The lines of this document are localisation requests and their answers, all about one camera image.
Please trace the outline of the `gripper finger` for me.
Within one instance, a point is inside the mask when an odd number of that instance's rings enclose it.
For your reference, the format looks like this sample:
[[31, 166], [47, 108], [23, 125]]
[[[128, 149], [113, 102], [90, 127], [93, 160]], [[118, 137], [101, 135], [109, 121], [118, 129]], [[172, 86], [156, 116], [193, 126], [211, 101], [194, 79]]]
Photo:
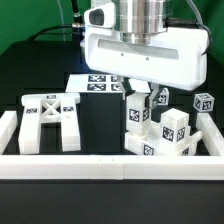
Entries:
[[127, 96], [131, 95], [134, 92], [128, 78], [119, 76], [118, 84], [120, 85], [123, 99], [126, 99]]
[[155, 108], [157, 106], [157, 98], [159, 95], [159, 85], [155, 83], [150, 83], [149, 88], [150, 88], [150, 95], [148, 100], [149, 107]]

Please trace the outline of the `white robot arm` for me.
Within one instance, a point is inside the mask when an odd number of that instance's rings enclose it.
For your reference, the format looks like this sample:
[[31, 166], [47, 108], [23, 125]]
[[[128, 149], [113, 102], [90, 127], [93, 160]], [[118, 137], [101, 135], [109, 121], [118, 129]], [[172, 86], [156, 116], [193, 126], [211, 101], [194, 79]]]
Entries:
[[194, 90], [206, 79], [210, 30], [199, 20], [175, 19], [172, 0], [117, 0], [84, 14], [85, 60], [92, 70], [150, 84], [155, 107], [161, 85]]

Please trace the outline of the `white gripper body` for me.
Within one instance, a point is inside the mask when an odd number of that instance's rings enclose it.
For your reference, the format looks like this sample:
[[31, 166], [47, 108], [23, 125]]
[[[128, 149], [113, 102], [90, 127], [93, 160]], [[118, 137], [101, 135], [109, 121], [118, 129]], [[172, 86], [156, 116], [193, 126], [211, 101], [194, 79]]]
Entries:
[[206, 79], [207, 42], [202, 29], [170, 27], [137, 45], [121, 41], [116, 30], [90, 27], [85, 60], [92, 70], [191, 91]]

